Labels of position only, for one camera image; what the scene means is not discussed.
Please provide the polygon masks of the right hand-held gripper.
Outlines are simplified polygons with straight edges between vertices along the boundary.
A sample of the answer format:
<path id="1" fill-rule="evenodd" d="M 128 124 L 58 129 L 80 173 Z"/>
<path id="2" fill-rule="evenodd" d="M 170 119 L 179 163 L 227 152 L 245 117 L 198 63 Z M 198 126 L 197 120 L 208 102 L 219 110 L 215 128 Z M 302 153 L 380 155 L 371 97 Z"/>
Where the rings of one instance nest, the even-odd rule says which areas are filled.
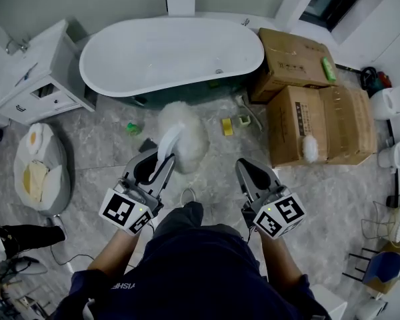
<path id="1" fill-rule="evenodd" d="M 269 238 L 278 239 L 306 218 L 299 196 L 280 186 L 272 168 L 254 159 L 240 158 L 235 171 L 247 198 L 241 212 L 249 229 L 254 227 Z"/>

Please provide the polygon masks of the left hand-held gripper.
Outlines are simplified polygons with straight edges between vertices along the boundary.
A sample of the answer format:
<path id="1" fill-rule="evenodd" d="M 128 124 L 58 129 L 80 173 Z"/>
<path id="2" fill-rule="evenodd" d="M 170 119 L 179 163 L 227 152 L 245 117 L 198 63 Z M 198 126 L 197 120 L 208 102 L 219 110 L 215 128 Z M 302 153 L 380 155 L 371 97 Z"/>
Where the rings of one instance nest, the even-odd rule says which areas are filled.
<path id="1" fill-rule="evenodd" d="M 149 180 L 156 168 L 157 152 L 148 149 L 134 156 L 124 170 L 125 179 L 120 178 L 113 189 L 108 188 L 99 210 L 101 218 L 130 235 L 138 234 L 163 207 L 160 197 L 154 196 L 166 187 L 175 155 L 170 154 Z"/>

